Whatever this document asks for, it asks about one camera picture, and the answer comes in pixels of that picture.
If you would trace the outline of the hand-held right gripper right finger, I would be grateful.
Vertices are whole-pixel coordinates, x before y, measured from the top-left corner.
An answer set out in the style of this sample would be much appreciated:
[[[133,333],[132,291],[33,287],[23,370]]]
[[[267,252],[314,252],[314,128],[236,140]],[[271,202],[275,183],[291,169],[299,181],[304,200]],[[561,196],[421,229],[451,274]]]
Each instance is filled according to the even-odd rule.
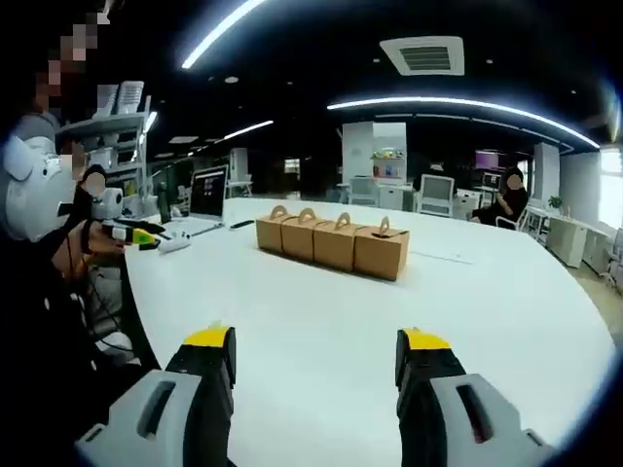
[[[553,455],[522,427],[515,406],[467,373],[435,335],[397,332],[395,384],[403,466],[540,466]]]

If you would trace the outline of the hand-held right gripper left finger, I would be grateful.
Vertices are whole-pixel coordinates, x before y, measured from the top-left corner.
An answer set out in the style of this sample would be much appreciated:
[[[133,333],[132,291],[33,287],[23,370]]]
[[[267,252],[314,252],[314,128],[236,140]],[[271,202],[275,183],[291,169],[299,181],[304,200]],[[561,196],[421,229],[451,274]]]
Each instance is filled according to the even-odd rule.
[[[112,404],[76,449],[89,466],[232,466],[236,376],[236,328],[213,324]]]

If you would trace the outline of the person's left hand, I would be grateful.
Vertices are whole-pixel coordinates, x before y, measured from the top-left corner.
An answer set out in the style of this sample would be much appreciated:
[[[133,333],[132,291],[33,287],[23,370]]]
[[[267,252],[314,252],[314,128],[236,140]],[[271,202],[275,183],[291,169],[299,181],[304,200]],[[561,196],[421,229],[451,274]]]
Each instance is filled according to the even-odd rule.
[[[125,244],[111,237],[99,221],[86,220],[80,232],[80,245],[85,254],[121,255],[125,252]]]

